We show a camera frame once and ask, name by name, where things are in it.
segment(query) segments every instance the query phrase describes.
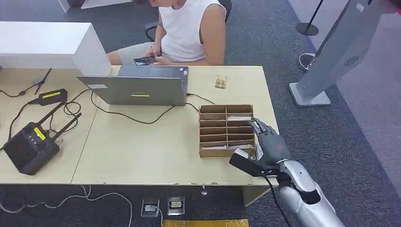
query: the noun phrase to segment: metal stand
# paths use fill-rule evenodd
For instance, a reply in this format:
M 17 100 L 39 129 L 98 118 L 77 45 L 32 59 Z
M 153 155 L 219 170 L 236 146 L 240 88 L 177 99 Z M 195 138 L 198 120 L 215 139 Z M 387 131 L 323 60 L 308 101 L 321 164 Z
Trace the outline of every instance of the metal stand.
M 296 105 L 329 105 L 324 90 L 363 61 L 382 14 L 394 12 L 382 1 L 348 0 L 316 54 L 299 57 L 307 73 L 289 84 Z
M 319 5 L 317 6 L 316 10 L 314 11 L 314 14 L 311 18 L 311 20 L 309 21 L 309 23 L 299 23 L 296 25 L 295 29 L 303 34 L 303 35 L 317 35 L 319 33 L 319 29 L 312 25 L 312 21 L 314 19 L 314 17 L 317 14 L 317 11 L 319 11 L 320 6 L 322 5 L 323 0 L 320 0 Z
M 303 53 L 299 56 L 298 59 L 298 66 L 304 71 L 308 72 L 310 67 L 312 66 L 312 63 L 316 57 L 316 54 L 314 53 Z
M 299 107 L 303 106 L 318 106 L 318 105 L 330 105 L 330 99 L 327 97 L 326 92 L 321 92 L 314 98 L 304 98 L 298 89 L 305 89 L 304 87 L 297 86 L 298 83 L 290 83 L 289 90 L 295 99 L 295 104 Z

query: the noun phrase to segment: gray laptop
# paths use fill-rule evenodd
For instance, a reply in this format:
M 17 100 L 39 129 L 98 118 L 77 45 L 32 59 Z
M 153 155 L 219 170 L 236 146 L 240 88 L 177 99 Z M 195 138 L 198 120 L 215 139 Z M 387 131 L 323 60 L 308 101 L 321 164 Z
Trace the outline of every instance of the gray laptop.
M 188 67 L 121 66 L 118 76 L 78 76 L 110 105 L 184 106 Z

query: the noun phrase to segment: white tank top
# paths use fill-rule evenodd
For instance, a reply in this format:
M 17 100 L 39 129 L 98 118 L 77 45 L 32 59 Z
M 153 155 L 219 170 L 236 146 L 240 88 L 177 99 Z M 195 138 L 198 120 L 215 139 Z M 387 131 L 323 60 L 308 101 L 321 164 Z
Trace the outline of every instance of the white tank top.
M 162 52 L 173 62 L 192 62 L 205 58 L 200 41 L 203 13 L 218 0 L 187 0 L 180 9 L 159 7 L 166 35 L 162 39 Z M 220 5 L 226 16 L 226 9 Z

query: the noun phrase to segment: white cable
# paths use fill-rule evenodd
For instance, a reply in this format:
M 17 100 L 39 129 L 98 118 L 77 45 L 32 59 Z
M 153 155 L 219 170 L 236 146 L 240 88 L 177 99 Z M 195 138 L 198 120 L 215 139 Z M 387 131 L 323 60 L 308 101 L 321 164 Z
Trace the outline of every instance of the white cable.
M 23 208 L 25 208 L 25 205 L 17 210 L 9 210 L 9 209 L 3 207 L 3 204 L 0 202 L 0 209 L 2 209 L 4 212 L 10 213 L 10 214 L 19 213 L 20 211 L 22 211 Z
M 61 201 L 61 203 L 58 206 L 55 206 L 55 207 L 47 205 L 47 202 L 40 202 L 40 203 L 38 203 L 36 205 L 29 205 L 29 204 L 24 205 L 21 208 L 19 208 L 18 210 L 9 210 L 9 209 L 5 208 L 3 206 L 3 204 L 0 202 L 0 209 L 2 209 L 4 212 L 10 213 L 10 214 L 16 214 L 16 213 L 21 212 L 25 207 L 34 208 L 34 207 L 37 207 L 37 206 L 42 205 L 42 204 L 44 204 L 47 208 L 56 209 L 56 208 L 59 208 L 63 203 L 65 203 L 65 201 L 67 201 L 67 200 L 69 200 L 71 198 L 85 198 L 88 201 L 96 201 L 96 200 L 99 200 L 99 199 L 101 199 L 103 197 L 106 197 L 108 195 L 119 195 L 130 204 L 130 221 L 129 221 L 128 227 L 131 227 L 131 222 L 132 222 L 132 203 L 130 202 L 130 200 L 127 199 L 127 197 L 125 197 L 125 196 L 123 196 L 123 195 L 121 195 L 119 193 L 116 193 L 116 192 L 111 192 L 111 193 L 99 196 L 97 198 L 91 199 L 91 198 L 89 198 L 90 193 L 92 192 L 91 186 L 89 185 L 89 191 L 88 192 L 87 192 L 86 188 L 83 185 L 80 185 L 80 186 L 83 188 L 85 196 L 82 196 L 82 195 L 69 196 L 69 197 L 65 198 L 63 201 Z M 162 217 L 162 227 L 163 227 L 163 214 L 161 213 L 161 210 L 159 209 L 159 207 L 156 207 L 156 208 L 160 211 L 160 214 L 161 214 L 161 217 Z
M 163 212 L 159 207 L 155 206 L 155 208 L 160 212 L 160 217 L 161 217 L 160 225 L 163 227 Z

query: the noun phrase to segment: light wood table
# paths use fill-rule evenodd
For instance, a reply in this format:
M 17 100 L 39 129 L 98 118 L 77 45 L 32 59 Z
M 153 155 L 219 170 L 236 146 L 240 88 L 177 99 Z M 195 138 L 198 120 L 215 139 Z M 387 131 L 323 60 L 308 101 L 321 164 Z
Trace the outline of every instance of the light wood table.
M 112 76 L 119 67 L 114 67 Z M 3 69 L 0 89 L 15 94 L 32 84 L 47 70 Z M 66 88 L 69 100 L 85 90 L 76 70 L 52 70 L 40 93 Z M 215 88 L 216 76 L 227 76 L 227 88 Z M 190 67 L 188 92 L 216 104 L 252 104 L 254 115 L 278 131 L 263 68 Z M 25 96 L 0 94 L 0 144 L 7 140 L 8 126 L 20 107 L 35 98 L 34 89 Z M 169 186 L 242 186 L 245 206 L 270 189 L 263 178 L 250 177 L 228 163 L 228 158 L 199 157 L 199 116 L 191 106 L 175 107 L 158 122 L 144 125 L 125 117 L 103 113 L 90 103 L 90 92 L 77 99 L 82 116 L 77 128 L 63 135 L 61 152 L 35 176 L 20 174 L 4 151 L 0 152 L 0 183 L 114 184 Z M 109 106 L 95 96 L 102 108 L 153 121 L 166 106 Z M 187 102 L 209 105 L 195 96 Z M 30 121 L 38 121 L 55 105 L 28 106 L 13 127 L 14 133 Z M 71 118 L 59 110 L 53 126 L 59 129 Z M 278 183 L 271 178 L 274 186 Z
M 23 69 L 2 69 L 0 70 L 0 89 L 16 95 L 21 90 L 33 84 L 35 78 L 43 78 L 48 69 L 44 70 L 23 70 Z M 68 91 L 69 100 L 75 97 L 79 92 L 87 89 L 76 76 L 78 70 L 52 70 L 40 93 L 65 88 Z M 8 138 L 9 126 L 15 118 L 20 108 L 27 102 L 37 98 L 34 93 L 37 87 L 29 90 L 24 96 L 9 98 L 0 93 L 0 147 L 6 143 Z M 18 172 L 7 154 L 0 151 L 0 183 L 34 183 L 34 184 L 70 184 L 72 176 L 82 153 L 85 141 L 87 139 L 90 126 L 97 108 L 90 103 L 90 91 L 81 95 L 77 100 L 82 105 L 82 116 L 79 118 L 77 127 L 68 133 L 62 135 L 64 142 L 60 144 L 61 151 L 35 176 L 23 175 Z M 40 106 L 27 106 L 13 126 L 13 134 L 17 133 L 29 122 L 37 122 L 50 112 L 57 104 Z M 54 115 L 52 127 L 60 130 L 66 125 L 72 117 L 64 114 L 60 108 Z M 49 129 L 49 120 L 43 125 L 43 129 Z
M 215 88 L 217 75 L 227 76 L 226 89 Z M 262 67 L 190 67 L 188 92 L 216 104 L 252 104 L 254 116 L 278 130 Z M 194 96 L 187 102 L 210 104 Z M 101 107 L 147 122 L 168 108 L 103 101 Z M 72 183 L 243 186 L 245 205 L 269 191 L 265 179 L 250 177 L 228 158 L 200 158 L 198 124 L 199 115 L 189 105 L 175 107 L 152 125 L 99 110 Z

